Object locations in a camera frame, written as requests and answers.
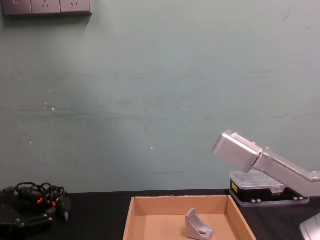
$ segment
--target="open cardboard box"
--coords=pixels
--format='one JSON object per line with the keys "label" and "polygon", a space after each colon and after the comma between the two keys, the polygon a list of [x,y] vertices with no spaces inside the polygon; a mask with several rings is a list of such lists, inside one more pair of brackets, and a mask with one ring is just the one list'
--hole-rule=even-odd
{"label": "open cardboard box", "polygon": [[213,229],[211,240],[256,240],[231,196],[133,197],[123,240],[188,240],[186,214]]}

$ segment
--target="power outlet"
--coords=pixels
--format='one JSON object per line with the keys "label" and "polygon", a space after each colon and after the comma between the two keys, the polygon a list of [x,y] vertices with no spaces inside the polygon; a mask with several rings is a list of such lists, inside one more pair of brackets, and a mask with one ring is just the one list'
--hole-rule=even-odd
{"label": "power outlet", "polygon": [[60,0],[31,0],[31,9],[32,14],[60,14]]}
{"label": "power outlet", "polygon": [[61,13],[91,13],[90,0],[60,0]]}
{"label": "power outlet", "polygon": [[2,8],[5,16],[30,15],[32,13],[30,0],[2,0]]}

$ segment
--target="teal wall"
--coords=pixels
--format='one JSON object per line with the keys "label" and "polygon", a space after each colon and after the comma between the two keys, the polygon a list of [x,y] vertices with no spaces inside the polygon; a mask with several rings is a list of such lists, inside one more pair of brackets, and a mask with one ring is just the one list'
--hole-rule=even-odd
{"label": "teal wall", "polygon": [[0,18],[0,188],[227,188],[227,129],[320,169],[319,1],[92,2]]}

